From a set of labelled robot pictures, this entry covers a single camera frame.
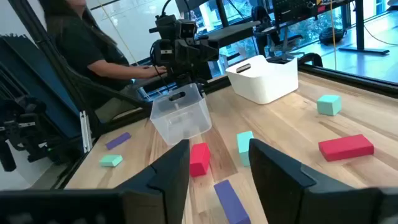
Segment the purple rectangular block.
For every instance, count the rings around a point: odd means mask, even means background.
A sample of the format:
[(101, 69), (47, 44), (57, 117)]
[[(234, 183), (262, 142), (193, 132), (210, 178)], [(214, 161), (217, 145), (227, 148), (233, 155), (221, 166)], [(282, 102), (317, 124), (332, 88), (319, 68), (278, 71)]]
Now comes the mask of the purple rectangular block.
[(214, 188), (229, 224), (251, 224), (249, 215), (229, 180), (215, 184)]
[(129, 133), (123, 133), (122, 135), (116, 137), (115, 139), (111, 140), (110, 142), (106, 143), (105, 146), (108, 150), (112, 150), (118, 145), (124, 143), (125, 141), (129, 140), (131, 135)]

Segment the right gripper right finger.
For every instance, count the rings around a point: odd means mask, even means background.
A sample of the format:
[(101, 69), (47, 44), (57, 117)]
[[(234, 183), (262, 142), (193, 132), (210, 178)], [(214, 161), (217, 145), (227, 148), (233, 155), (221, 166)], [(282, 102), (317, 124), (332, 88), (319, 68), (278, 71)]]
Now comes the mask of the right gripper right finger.
[(375, 224), (381, 191), (356, 189), (258, 140), (249, 142), (252, 177), (268, 224)]

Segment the black office chair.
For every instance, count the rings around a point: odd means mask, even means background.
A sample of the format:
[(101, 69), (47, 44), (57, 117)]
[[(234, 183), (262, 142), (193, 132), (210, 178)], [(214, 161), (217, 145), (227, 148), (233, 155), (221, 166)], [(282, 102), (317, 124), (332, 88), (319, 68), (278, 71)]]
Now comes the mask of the black office chair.
[(269, 46), (269, 57), (275, 57), (277, 51), (281, 52), (284, 59), (293, 59), (296, 55), (304, 55), (304, 52), (291, 53), (295, 44), (303, 39), (300, 34), (289, 34), (289, 28), (283, 28), (283, 39), (280, 38), (279, 31), (273, 26), (273, 21), (267, 10), (262, 6), (254, 6), (251, 9), (253, 21), (260, 24), (254, 28), (254, 36), (259, 55), (266, 57), (266, 47)]

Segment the teal rectangular block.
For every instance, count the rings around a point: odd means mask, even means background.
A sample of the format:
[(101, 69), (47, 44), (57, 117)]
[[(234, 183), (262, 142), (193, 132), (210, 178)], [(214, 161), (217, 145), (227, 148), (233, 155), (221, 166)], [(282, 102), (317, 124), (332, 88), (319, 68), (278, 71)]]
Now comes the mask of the teal rectangular block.
[(252, 131), (237, 134), (238, 152), (243, 166), (250, 166), (249, 142), (254, 137)]
[(122, 155), (105, 155), (99, 161), (101, 167), (116, 167), (123, 161)]

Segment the black desk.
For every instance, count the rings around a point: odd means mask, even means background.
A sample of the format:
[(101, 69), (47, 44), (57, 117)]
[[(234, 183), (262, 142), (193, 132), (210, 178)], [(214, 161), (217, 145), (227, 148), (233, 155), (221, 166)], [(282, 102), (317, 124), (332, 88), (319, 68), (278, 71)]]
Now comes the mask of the black desk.
[(231, 45), (253, 36), (253, 27), (258, 26), (260, 21), (251, 21), (238, 25), (231, 25), (222, 29), (207, 33), (209, 40), (218, 42), (219, 48)]

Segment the silver metal bracket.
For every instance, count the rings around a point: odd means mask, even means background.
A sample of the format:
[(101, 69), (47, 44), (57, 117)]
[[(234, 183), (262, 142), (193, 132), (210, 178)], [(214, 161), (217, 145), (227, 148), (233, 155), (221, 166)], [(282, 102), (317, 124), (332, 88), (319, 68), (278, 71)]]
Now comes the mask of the silver metal bracket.
[(93, 147), (90, 121), (88, 115), (86, 114), (86, 111), (80, 112), (80, 124), (81, 124), (81, 136), (83, 141), (83, 152), (86, 154), (90, 152)]

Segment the person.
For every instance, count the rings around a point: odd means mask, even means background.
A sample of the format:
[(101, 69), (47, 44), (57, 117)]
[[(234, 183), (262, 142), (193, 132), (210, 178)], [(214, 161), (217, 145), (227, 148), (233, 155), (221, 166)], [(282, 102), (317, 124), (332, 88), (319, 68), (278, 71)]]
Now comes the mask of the person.
[(86, 0), (39, 0), (39, 3), (57, 50), (69, 67), (95, 84), (142, 101), (133, 81), (166, 73), (164, 66), (130, 65), (117, 43), (99, 28)]

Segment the dark blue panel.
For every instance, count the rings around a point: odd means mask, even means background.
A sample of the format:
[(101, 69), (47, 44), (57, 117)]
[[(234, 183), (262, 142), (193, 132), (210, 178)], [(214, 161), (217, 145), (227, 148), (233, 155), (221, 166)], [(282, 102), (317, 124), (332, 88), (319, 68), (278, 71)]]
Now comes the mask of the dark blue panel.
[(80, 134), (78, 109), (46, 56), (28, 37), (0, 35), (0, 65), (30, 96), (46, 104), (46, 115), (64, 135)]

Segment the black mechanical device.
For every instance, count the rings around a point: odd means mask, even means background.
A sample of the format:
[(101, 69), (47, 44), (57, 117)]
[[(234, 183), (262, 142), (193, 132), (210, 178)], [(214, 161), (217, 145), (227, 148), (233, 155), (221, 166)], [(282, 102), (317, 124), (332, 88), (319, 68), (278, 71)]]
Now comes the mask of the black mechanical device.
[(75, 162), (81, 156), (78, 138), (65, 138), (46, 118), (46, 104), (34, 97), (0, 99), (0, 164), (12, 172), (17, 164), (11, 149), (28, 152), (35, 162), (48, 157), (56, 164)]

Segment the white plastic bin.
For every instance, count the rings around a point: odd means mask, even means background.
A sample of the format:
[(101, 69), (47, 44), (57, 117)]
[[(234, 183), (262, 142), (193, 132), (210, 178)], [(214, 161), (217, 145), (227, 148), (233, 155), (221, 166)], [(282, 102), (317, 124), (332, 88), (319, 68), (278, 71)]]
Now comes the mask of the white plastic bin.
[(257, 55), (226, 69), (234, 92), (259, 105), (271, 103), (299, 87), (297, 59), (271, 63)]

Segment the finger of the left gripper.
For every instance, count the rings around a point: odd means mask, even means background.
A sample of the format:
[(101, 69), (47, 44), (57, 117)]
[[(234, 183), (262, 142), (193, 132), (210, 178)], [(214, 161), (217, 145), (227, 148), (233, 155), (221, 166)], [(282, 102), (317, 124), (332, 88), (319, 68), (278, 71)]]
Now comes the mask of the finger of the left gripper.
[(209, 37), (199, 38), (199, 49), (201, 61), (217, 61), (219, 59), (219, 43)]
[(150, 49), (150, 59), (154, 65), (168, 65), (174, 59), (174, 47), (167, 39), (156, 40)]

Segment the clear plastic bin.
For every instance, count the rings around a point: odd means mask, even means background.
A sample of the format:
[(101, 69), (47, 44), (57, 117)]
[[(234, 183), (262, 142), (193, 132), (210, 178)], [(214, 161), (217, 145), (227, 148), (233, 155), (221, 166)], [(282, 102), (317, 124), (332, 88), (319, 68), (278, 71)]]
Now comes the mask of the clear plastic bin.
[(206, 99), (195, 83), (154, 99), (150, 121), (169, 146), (205, 133), (212, 127)]

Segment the black desk leg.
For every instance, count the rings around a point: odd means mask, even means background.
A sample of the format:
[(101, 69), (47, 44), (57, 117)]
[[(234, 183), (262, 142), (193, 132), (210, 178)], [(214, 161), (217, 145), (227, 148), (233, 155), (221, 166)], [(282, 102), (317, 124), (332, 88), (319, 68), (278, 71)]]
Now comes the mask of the black desk leg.
[(369, 49), (364, 44), (364, 12), (363, 12), (363, 0), (345, 0), (345, 3), (355, 2), (355, 14), (356, 14), (356, 46), (355, 47), (340, 47), (340, 51), (364, 53), (364, 54), (378, 54), (387, 55), (389, 50), (387, 49)]

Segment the red foam block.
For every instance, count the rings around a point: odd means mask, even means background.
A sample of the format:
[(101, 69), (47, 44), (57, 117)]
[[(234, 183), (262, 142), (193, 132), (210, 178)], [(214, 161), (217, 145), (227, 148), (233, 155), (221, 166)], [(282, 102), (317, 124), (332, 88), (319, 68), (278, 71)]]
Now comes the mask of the red foam block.
[(374, 154), (374, 145), (362, 134), (322, 141), (318, 147), (328, 162)]
[(194, 144), (190, 152), (190, 175), (198, 177), (206, 175), (211, 153), (207, 143)]

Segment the teal cube block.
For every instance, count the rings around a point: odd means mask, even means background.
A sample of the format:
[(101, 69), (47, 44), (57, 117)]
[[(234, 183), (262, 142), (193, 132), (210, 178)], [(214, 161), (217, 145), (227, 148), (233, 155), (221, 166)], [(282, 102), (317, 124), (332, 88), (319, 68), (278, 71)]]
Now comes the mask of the teal cube block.
[(317, 110), (320, 114), (335, 116), (341, 109), (341, 97), (338, 95), (323, 95), (317, 100)]

